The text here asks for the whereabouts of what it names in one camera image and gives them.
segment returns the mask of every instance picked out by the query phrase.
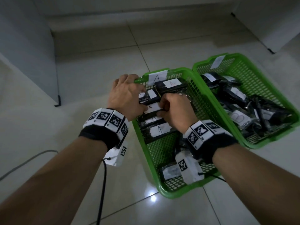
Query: wrist tracker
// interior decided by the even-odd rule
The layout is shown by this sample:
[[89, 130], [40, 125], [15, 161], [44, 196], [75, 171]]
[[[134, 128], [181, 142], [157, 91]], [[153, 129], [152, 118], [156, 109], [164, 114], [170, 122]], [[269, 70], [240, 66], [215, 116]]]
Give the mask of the wrist tracker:
[[212, 163], [212, 157], [218, 148], [238, 143], [227, 130], [212, 120], [196, 122], [188, 128], [183, 137], [187, 139], [193, 157], [202, 158], [205, 163]]
[[113, 109], [99, 108], [95, 110], [83, 125], [79, 136], [92, 140], [101, 140], [107, 151], [115, 147], [119, 149], [128, 133], [129, 122], [120, 112]]

